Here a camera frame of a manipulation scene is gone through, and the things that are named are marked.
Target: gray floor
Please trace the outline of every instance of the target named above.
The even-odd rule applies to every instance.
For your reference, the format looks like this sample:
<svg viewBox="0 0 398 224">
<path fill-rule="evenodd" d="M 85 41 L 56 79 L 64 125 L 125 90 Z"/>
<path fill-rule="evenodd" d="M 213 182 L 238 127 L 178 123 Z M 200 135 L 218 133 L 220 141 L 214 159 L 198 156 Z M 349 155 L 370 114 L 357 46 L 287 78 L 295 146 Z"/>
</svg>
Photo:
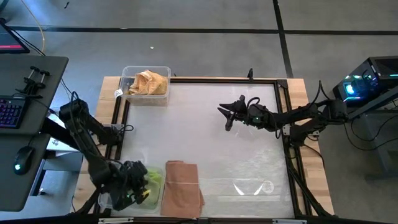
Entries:
<svg viewBox="0 0 398 224">
<path fill-rule="evenodd" d="M 66 9 L 66 0 L 26 2 L 44 28 L 277 28 L 271 0 L 74 0 L 69 1 Z M 285 29 L 398 30 L 395 0 L 279 0 L 279 6 Z M 16 0 L 11 0 L 0 16 L 8 19 L 10 26 L 35 26 Z M 41 46 L 38 32 L 20 33 Z M 89 103 L 92 113 L 103 77 L 120 75 L 126 65 L 166 65 L 179 76 L 221 77 L 244 77 L 252 67 L 255 77 L 286 77 L 277 34 L 46 32 L 45 35 L 45 53 L 69 57 L 64 79 Z M 305 79 L 310 99 L 315 96 L 318 80 L 331 92 L 367 57 L 398 55 L 398 35 L 286 35 L 286 40 L 293 75 Z M 59 89 L 53 106 L 60 106 L 66 100 L 65 91 Z M 395 212 L 398 180 L 364 180 L 366 174 L 380 171 L 374 152 L 351 147 L 342 126 L 327 127 L 322 132 L 320 147 L 337 215 L 380 222 L 398 220 Z M 49 172 L 43 187 L 51 189 L 52 196 L 29 198 L 23 212 L 3 212 L 0 219 L 65 214 L 69 211 L 75 182 L 76 176 Z"/>
</svg>

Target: plastic storage bin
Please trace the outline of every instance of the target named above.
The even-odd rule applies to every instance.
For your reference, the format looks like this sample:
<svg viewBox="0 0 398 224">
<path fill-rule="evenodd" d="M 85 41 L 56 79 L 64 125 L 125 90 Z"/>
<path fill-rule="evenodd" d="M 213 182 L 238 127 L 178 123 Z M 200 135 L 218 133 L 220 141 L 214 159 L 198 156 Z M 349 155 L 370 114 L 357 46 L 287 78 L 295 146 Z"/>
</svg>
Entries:
<svg viewBox="0 0 398 224">
<path fill-rule="evenodd" d="M 151 166 L 146 166 L 146 167 L 148 171 L 152 170 L 161 176 L 161 183 L 160 183 L 159 195 L 157 196 L 157 202 L 155 204 L 148 203 L 147 199 L 149 198 L 147 198 L 140 205 L 134 203 L 125 208 L 123 211 L 127 210 L 128 212 L 131 212 L 131 214 L 144 215 L 146 213 L 155 213 L 160 210 L 160 206 L 162 205 L 166 174 L 161 168 L 151 167 Z M 103 208 L 112 209 L 112 201 L 108 193 L 99 195 L 98 204 Z"/>
<path fill-rule="evenodd" d="M 167 91 L 164 95 L 130 95 L 128 90 L 134 83 L 134 77 L 137 73 L 150 70 L 167 77 Z M 130 104 L 134 106 L 167 106 L 169 102 L 170 92 L 170 76 L 171 70 L 166 66 L 127 66 L 123 69 L 122 78 L 119 84 L 119 89 L 122 90 L 123 98 L 126 98 Z"/>
</svg>

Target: pc case with green light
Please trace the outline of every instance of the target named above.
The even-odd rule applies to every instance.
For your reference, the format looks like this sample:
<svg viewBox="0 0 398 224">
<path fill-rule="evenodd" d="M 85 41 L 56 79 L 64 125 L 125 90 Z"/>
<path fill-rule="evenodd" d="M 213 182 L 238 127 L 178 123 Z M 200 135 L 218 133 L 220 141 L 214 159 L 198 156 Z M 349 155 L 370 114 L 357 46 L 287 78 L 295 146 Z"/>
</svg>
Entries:
<svg viewBox="0 0 398 224">
<path fill-rule="evenodd" d="M 398 85 L 398 56 L 369 57 L 333 88 L 348 107 L 365 105 Z"/>
</svg>

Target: crumpled paper bag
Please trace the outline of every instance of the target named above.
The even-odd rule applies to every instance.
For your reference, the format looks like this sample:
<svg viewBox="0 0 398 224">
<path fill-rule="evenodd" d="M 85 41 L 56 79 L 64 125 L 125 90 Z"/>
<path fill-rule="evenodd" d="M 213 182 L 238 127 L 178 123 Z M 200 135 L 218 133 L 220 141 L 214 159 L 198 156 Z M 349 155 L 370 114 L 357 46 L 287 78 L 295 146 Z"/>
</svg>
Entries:
<svg viewBox="0 0 398 224">
<path fill-rule="evenodd" d="M 167 91 L 167 78 L 158 73 L 145 70 L 136 74 L 130 86 L 131 95 L 164 95 Z"/>
</svg>

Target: keyboard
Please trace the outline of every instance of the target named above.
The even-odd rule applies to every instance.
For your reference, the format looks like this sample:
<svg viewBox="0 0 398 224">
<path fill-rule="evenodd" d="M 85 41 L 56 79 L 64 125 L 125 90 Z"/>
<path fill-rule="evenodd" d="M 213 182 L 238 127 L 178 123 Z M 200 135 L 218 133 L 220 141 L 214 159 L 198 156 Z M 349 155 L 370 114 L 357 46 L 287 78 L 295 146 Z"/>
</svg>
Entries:
<svg viewBox="0 0 398 224">
<path fill-rule="evenodd" d="M 26 108 L 24 96 L 0 96 L 0 128 L 19 128 Z"/>
</svg>

